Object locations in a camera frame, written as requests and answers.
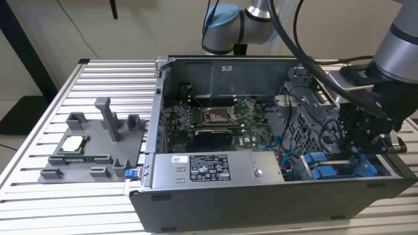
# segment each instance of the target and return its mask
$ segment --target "aluminum extrusion table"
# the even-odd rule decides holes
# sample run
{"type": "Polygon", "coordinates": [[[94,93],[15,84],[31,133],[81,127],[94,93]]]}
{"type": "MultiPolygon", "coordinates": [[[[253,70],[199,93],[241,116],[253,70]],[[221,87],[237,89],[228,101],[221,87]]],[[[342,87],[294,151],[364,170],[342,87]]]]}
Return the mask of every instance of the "aluminum extrusion table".
{"type": "MultiPolygon", "coordinates": [[[[324,67],[332,71],[341,65],[324,67]]],[[[125,183],[38,183],[67,129],[71,112],[87,119],[102,115],[94,107],[97,97],[113,98],[119,118],[139,114],[150,119],[155,87],[154,61],[91,60],[78,65],[45,116],[0,175],[0,234],[137,234],[146,235],[142,223],[123,194],[125,183]]],[[[408,119],[401,137],[409,153],[402,160],[418,174],[418,126],[408,119]]],[[[142,151],[146,149],[147,134],[142,151]]],[[[418,184],[397,198],[377,201],[352,220],[280,225],[217,231],[198,235],[237,234],[418,234],[418,184]]]]}

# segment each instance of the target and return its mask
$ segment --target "warning label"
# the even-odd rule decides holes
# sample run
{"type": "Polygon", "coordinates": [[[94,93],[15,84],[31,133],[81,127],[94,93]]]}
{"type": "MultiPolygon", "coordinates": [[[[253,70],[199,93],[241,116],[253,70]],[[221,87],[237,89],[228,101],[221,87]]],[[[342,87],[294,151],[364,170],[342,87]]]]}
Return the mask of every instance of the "warning label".
{"type": "Polygon", "coordinates": [[[190,156],[190,180],[193,182],[232,180],[229,156],[226,154],[190,156]]]}

